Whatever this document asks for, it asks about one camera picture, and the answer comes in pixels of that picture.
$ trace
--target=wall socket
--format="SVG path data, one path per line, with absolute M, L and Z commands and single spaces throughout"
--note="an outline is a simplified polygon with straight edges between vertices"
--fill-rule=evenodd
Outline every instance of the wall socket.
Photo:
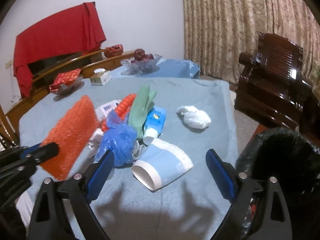
M 9 60 L 9 61 L 5 64 L 5 69 L 11 67 L 12 65 L 13 65 L 13 61 L 12 61 L 12 59 L 11 59 L 11 60 Z

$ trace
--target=beige patterned curtain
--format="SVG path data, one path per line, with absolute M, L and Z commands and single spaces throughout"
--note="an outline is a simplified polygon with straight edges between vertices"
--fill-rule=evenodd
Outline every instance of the beige patterned curtain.
M 303 0 L 184 0 L 184 18 L 185 58 L 202 74 L 238 83 L 240 53 L 255 51 L 258 32 L 275 33 L 303 47 L 303 75 L 320 95 L 320 27 Z

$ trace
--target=white wall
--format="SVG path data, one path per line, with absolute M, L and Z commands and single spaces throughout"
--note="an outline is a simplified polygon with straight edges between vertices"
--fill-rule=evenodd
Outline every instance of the white wall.
M 0 104 L 6 113 L 20 96 L 13 70 L 16 36 L 39 20 L 83 2 L 96 2 L 107 41 L 124 50 L 143 48 L 165 58 L 183 59 L 183 0 L 16 0 L 0 26 Z

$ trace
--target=blue plastic sheet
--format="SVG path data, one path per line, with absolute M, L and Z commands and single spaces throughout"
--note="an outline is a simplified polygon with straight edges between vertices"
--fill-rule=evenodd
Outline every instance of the blue plastic sheet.
M 109 130 L 103 135 L 94 163 L 97 163 L 108 149 L 114 153 L 114 166 L 132 163 L 132 149 L 137 140 L 136 130 L 127 125 L 126 120 L 122 121 L 114 110 L 108 114 L 106 125 Z

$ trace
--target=green rubber glove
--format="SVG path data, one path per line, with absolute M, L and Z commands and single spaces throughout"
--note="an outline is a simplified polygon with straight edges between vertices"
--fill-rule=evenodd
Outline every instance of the green rubber glove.
M 153 103 L 153 99 L 156 95 L 156 91 L 150 91 L 150 85 L 142 86 L 133 101 L 129 114 L 128 125 L 132 126 L 137 131 L 137 140 L 141 140 L 143 138 L 142 126 L 147 119 L 149 111 L 155 105 Z

